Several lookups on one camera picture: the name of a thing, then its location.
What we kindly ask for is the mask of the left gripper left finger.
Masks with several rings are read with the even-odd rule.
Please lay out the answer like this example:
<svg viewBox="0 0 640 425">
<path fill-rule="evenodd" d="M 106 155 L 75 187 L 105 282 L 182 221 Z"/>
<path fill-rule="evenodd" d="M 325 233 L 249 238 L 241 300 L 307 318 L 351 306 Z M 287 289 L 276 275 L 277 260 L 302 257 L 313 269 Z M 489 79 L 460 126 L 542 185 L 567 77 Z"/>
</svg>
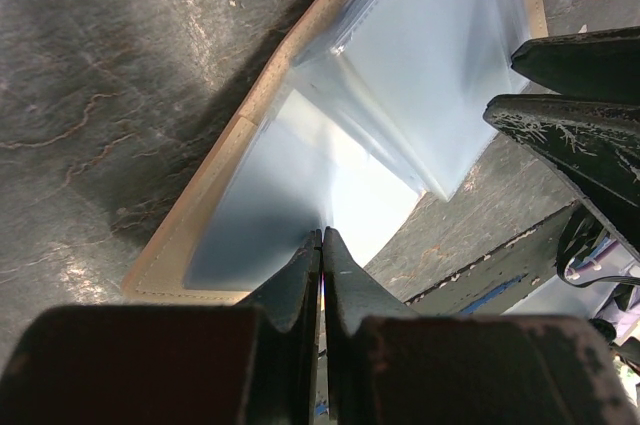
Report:
<svg viewBox="0 0 640 425">
<path fill-rule="evenodd" d="M 309 424 L 321 233 L 233 306 L 50 309 L 1 376 L 5 424 Z"/>
</svg>

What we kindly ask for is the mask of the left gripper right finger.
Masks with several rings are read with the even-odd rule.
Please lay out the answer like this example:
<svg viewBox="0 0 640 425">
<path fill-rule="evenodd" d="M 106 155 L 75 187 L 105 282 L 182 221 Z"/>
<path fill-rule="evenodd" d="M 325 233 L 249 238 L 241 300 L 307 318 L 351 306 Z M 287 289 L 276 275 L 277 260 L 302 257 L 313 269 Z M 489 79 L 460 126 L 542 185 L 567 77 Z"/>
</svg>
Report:
<svg viewBox="0 0 640 425">
<path fill-rule="evenodd" d="M 428 317 L 322 244 L 329 411 L 340 424 L 633 424 L 609 349 L 583 319 Z"/>
</svg>

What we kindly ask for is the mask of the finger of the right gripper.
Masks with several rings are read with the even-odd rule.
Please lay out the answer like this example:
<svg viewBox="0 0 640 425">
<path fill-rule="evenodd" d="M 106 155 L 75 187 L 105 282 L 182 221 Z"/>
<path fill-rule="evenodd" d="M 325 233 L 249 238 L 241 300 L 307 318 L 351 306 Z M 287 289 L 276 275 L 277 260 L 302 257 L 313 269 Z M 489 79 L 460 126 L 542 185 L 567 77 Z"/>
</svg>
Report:
<svg viewBox="0 0 640 425">
<path fill-rule="evenodd" d="M 639 29 L 531 39 L 511 56 L 514 71 L 561 95 L 639 102 Z"/>
<path fill-rule="evenodd" d="M 639 107 L 562 95 L 499 95 L 484 120 L 546 163 L 639 253 Z"/>
</svg>

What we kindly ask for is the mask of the beige leather card holder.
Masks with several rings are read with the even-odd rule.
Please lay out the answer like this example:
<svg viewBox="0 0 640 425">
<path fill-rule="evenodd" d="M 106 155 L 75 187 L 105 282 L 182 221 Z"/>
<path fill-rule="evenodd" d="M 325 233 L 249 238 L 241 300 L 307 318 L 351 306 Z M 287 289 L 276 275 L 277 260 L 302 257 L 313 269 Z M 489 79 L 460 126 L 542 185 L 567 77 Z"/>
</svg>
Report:
<svg viewBox="0 0 640 425">
<path fill-rule="evenodd" d="M 122 283 L 130 299 L 239 301 L 306 236 L 372 260 L 422 196 L 453 197 L 495 137 L 488 101 L 542 0 L 314 0 Z"/>
</svg>

